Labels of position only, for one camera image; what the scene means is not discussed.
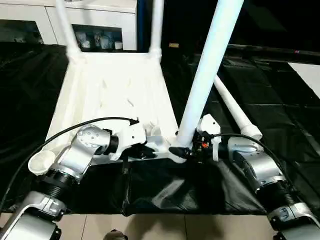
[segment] white cabinet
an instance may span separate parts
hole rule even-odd
[[[0,42],[57,44],[44,6],[0,4]]]
[[[46,11],[58,44],[66,45],[63,26],[59,22],[56,8],[46,7]],[[79,8],[67,8],[66,11],[68,20],[75,32],[81,26],[86,32],[90,28],[92,28],[92,32],[111,32],[114,35],[119,35],[118,40],[122,42],[124,50],[137,49],[137,20],[135,13]]]
[[[0,42],[66,45],[55,5],[55,0],[0,0]],[[65,6],[79,45],[79,36],[91,44],[88,52],[121,44],[137,50],[137,0],[77,0]]]

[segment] tiled floor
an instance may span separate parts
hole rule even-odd
[[[9,218],[2,214],[0,226]],[[129,240],[272,240],[265,216],[253,215],[66,215],[58,223],[62,240],[103,240],[117,229]]]

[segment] black tablecloth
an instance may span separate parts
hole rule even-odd
[[[0,195],[18,164],[44,141],[67,64],[61,46],[0,44]],[[180,122],[197,61],[165,52],[161,65]],[[226,57],[218,74],[259,126],[264,143],[281,159],[301,197],[318,213],[318,97],[285,62]],[[239,132],[214,88],[206,113],[219,122],[223,133]],[[25,167],[10,191],[6,211],[14,210],[34,180]],[[69,208],[74,213],[124,215],[265,214],[246,181],[227,162],[177,164],[169,159],[133,162],[128,175],[122,175],[121,163],[90,167]]]

